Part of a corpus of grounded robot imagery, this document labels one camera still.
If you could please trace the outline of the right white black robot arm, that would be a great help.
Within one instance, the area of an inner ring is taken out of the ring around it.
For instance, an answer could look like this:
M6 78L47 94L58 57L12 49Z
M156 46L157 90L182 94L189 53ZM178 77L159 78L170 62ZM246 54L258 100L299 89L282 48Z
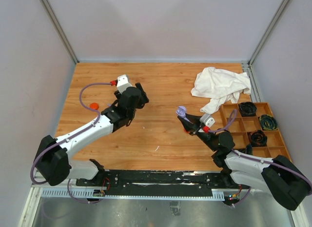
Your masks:
M296 210L305 197L311 195L311 181L285 156L261 158L235 150L230 132L210 130L209 122L214 119L207 114L181 113L177 117L188 134L197 136L214 152L214 163L226 171L221 175L225 187L238 184L259 189L271 194L288 210Z

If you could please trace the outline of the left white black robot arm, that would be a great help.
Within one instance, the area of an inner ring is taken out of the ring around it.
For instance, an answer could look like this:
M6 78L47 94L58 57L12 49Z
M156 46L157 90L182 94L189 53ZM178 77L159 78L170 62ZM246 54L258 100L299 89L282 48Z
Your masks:
M66 179L86 179L98 186L104 181L104 168L94 159L76 161L72 157L95 140L107 136L118 129L129 126L137 109L142 109L149 99L140 83L127 84L125 89L118 87L114 93L116 100L105 110L95 110L97 117L80 128L65 135L42 138L33 161L30 178L37 170L44 182L56 186Z

